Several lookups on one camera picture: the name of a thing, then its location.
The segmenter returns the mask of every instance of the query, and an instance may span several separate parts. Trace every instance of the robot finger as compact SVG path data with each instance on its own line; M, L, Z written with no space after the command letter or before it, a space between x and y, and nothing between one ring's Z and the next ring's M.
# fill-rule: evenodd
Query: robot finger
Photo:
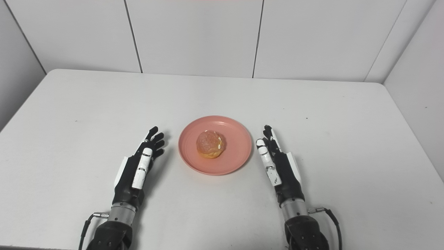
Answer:
M156 134L156 136L153 137L152 141L158 142L158 141L162 140L164 137L165 137L165 135L163 133L158 133L158 134Z
M158 150L154 151L152 159L154 160L157 157L163 155L164 152L165 152L164 149L158 149Z
M165 145L165 141L164 140L160 140L160 141L156 142L156 144L154 144L154 148L155 149L160 149L164 145Z
M150 129L150 131L148 132L147 137L145 138L145 140L150 141L151 137L153 137L153 135L155 135L157 132L159 132L159 128L157 126L154 126L152 129Z

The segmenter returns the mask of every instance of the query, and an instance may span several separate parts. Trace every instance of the robotic hand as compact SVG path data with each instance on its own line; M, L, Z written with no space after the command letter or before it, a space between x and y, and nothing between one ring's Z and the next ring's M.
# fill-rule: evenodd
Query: robotic hand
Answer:
M331 210L308 210L301 188L301 175L291 153L281 150L273 129L266 125L265 137L256 141L266 173L276 191L277 202L285 219L285 236L289 250L329 250L329 244L321 233L318 222L309 214L325 211L338 230L339 249L342 249L339 222Z
M108 218L108 221L97 227L94 238L87 247L88 250L126 250L130 247L131 225L145 198L142 188L146 174L151 170L154 160L164 152L161 148L165 145L164 135L163 133L156 135L158 131L158 127L150 129L135 154L123 159L115 180L111 211L109 214L94 213L85 222L79 250L82 249L83 239L92 217Z

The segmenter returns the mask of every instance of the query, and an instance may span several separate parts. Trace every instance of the white table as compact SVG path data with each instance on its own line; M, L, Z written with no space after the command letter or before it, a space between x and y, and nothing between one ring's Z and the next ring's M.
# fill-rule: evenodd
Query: white table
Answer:
M344 249L444 245L444 185L380 84L75 70L51 71L0 133L0 245L76 249L84 220L110 209L123 156L157 125L166 153L148 175L132 249L284 249L256 151L219 177L181 160L181 130L215 114L253 138L276 129L308 205L338 217ZM336 249L332 223L315 217Z

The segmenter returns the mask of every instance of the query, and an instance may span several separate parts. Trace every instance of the black finger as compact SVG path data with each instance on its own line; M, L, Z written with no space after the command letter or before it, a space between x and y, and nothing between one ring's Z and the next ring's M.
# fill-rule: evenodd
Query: black finger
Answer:
M156 144L154 144L154 148L155 149L160 149L164 145L165 145L165 141L164 140L160 140L160 141L156 142Z
M280 152L278 144L276 143L275 140L271 140L270 141L270 147L268 148L270 151L272 151L273 153L278 153Z
M262 140L264 141L265 147L269 148L270 141L268 140L268 138L264 137L264 138L262 138Z
M271 127L269 125L265 125L264 126L265 130L264 130L264 135L265 137L267 137L268 139L270 139L272 137L272 133L271 133Z
M157 132L159 132L159 128L157 126L154 126L152 129L150 129L150 131L148 132L148 135L145 139L151 140L151 137L153 137L153 135L155 135Z
M153 153L152 158L153 158L153 159L156 159L157 157L163 155L164 152L165 152L165 150L163 150L163 149L156 150L156 151Z
M165 135L163 133L158 133L156 134L156 136L152 139L152 141L160 141L163 139L163 137L165 137Z

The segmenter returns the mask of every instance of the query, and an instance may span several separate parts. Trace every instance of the cable connector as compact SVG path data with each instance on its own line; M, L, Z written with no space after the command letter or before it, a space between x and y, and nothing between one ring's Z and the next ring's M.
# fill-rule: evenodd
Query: cable connector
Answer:
M324 212L327 209L325 207L312 207L309 208L307 211L309 214L315 214L315 213L320 213L320 212Z
M98 217L98 218L103 218L103 219L108 219L108 217L110 217L109 213L105 213L105 212L94 212L92 214L93 217Z

